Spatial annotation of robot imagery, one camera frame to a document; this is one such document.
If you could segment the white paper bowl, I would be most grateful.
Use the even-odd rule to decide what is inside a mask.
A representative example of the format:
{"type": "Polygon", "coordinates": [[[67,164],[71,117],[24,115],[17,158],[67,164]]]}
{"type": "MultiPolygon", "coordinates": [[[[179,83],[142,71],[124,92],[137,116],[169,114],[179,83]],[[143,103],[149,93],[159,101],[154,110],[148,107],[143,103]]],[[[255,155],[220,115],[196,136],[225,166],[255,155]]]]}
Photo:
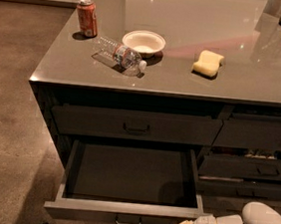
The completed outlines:
{"type": "Polygon", "coordinates": [[[163,36],[145,30],[134,30],[124,34],[122,42],[125,46],[140,53],[144,58],[154,56],[165,47],[165,39],[163,36]]]}

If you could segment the dark grey cabinet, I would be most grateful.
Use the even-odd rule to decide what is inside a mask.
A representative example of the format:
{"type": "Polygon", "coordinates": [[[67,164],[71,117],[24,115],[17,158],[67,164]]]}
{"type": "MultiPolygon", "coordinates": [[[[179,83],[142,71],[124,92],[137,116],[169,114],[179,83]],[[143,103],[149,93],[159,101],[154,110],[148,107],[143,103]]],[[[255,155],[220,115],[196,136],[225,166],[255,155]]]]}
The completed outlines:
{"type": "MultiPolygon", "coordinates": [[[[67,22],[30,79],[62,157],[78,137],[129,138],[59,133],[52,116],[57,106],[207,116],[222,125],[234,116],[281,119],[281,27],[264,12],[263,1],[94,1],[101,34],[120,39],[132,30],[152,30],[165,38],[165,48],[148,60],[140,77],[128,77],[113,63],[94,57],[94,44],[79,34],[77,21],[67,22]],[[224,57],[213,78],[192,70],[204,50],[224,57]]],[[[214,141],[208,146],[171,143],[193,147],[198,167],[212,154],[281,159],[281,150],[215,146],[214,141]]],[[[200,174],[199,179],[281,185],[200,174]]]]}

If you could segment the clear plastic water bottle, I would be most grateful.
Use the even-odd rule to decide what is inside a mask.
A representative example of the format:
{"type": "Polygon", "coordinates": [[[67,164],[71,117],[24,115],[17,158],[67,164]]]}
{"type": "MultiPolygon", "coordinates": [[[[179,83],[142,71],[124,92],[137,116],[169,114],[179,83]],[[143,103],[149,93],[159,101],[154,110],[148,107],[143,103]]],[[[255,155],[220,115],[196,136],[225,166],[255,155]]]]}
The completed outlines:
{"type": "Polygon", "coordinates": [[[137,51],[106,36],[98,36],[94,39],[93,50],[94,57],[101,58],[106,65],[113,63],[128,76],[138,75],[147,66],[137,51]]]}

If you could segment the drawer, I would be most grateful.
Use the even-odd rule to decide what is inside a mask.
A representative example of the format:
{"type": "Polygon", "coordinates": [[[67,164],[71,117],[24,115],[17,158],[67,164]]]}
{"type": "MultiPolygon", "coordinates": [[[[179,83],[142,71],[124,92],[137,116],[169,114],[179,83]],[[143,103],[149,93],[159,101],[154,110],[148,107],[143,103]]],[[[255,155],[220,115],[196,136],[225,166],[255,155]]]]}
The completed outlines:
{"type": "Polygon", "coordinates": [[[203,176],[281,182],[281,159],[212,154],[203,158],[198,173],[203,176]]]}
{"type": "Polygon", "coordinates": [[[219,119],[176,113],[103,109],[75,105],[52,107],[62,134],[211,145],[222,127],[219,119]]]}
{"type": "Polygon", "coordinates": [[[175,224],[203,216],[189,151],[75,141],[53,218],[116,224],[175,224]]]}
{"type": "Polygon", "coordinates": [[[281,119],[231,117],[223,122],[215,146],[281,150],[281,119]]]}
{"type": "Polygon", "coordinates": [[[260,198],[281,201],[281,185],[261,182],[232,182],[199,179],[196,190],[203,195],[260,198]]]}

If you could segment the yellow sponge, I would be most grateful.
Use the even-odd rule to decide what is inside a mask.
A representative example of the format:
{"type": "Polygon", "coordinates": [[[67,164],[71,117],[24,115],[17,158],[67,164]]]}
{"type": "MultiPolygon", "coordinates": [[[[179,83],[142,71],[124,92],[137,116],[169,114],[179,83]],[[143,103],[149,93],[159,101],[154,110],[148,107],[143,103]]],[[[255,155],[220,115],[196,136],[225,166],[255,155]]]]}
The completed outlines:
{"type": "Polygon", "coordinates": [[[200,53],[198,60],[192,64],[192,70],[203,76],[213,78],[223,64],[224,57],[220,54],[204,50],[200,53]]]}

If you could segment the orange soda can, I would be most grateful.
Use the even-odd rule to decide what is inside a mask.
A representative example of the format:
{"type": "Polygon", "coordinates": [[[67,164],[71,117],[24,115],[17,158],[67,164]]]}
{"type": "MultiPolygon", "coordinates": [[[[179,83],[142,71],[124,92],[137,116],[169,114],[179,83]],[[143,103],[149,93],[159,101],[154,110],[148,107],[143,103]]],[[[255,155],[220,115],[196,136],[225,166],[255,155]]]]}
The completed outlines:
{"type": "Polygon", "coordinates": [[[79,0],[77,5],[80,31],[87,37],[93,38],[98,34],[96,4],[93,0],[79,0]]]}

